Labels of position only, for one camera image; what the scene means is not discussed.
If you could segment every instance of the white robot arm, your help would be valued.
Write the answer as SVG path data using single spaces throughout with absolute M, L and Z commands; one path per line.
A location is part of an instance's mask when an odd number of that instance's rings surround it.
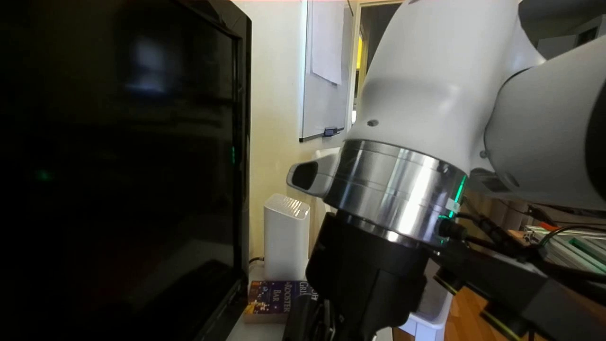
M 546 62 L 519 24 L 516 0 L 402 6 L 370 66 L 341 155 L 296 165 L 288 176 L 338 208 L 324 222 L 309 280 L 330 297 L 339 295 L 336 282 L 372 276 L 357 288 L 366 301 L 413 307 L 425 286 L 417 280 L 425 250 L 442 248 L 440 222 L 459 212 L 463 187 L 480 168 L 499 178 L 502 195 L 606 210 L 605 55 L 606 38 Z M 394 278 L 381 284 L 385 273 Z M 334 301 L 341 312 L 358 309 Z M 372 324 L 379 303 L 362 305 L 364 312 L 341 316 L 341 339 L 366 339 L 398 322 L 379 316 Z

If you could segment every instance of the black monitor screen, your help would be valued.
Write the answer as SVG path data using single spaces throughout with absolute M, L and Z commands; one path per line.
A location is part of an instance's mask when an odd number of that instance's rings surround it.
M 0 339 L 192 339 L 233 284 L 249 19 L 192 9 L 0 6 Z

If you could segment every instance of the wall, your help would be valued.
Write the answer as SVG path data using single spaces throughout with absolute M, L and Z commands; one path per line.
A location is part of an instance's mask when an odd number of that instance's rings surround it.
M 252 117 L 250 117 L 250 258 L 264 256 L 264 203 L 286 193 L 313 206 L 311 239 L 317 239 L 324 203 L 286 186 L 294 163 L 317 150 L 341 146 L 332 140 L 300 144 L 305 70 L 305 0 L 235 0 L 252 19 Z

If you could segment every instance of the electronic device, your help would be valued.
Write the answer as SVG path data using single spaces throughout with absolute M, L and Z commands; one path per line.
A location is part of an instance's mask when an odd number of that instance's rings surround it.
M 245 307 L 250 19 L 0 6 L 0 339 L 224 339 Z
M 338 210 L 307 267 L 321 299 L 305 311 L 324 316 L 326 331 L 311 328 L 303 339 L 366 341 L 404 324 L 421 301 L 428 258 L 453 292 L 466 284 L 483 294 L 487 316 L 510 337 L 519 322 L 553 339 L 603 337 L 605 275 L 550 267 L 544 248 L 514 246 L 485 218 L 474 222 L 508 261 L 468 248 L 453 227 L 468 182 L 529 203 L 606 210 L 606 38 L 544 60 L 517 6 L 404 4 L 341 153 L 290 170 L 290 186 Z M 538 269 L 521 267 L 517 256 Z

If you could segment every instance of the white paper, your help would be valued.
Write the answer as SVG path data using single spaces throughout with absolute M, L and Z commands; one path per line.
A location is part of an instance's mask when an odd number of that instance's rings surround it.
M 309 4 L 311 24 L 311 72 L 341 83 L 343 57 L 343 0 L 317 0 Z

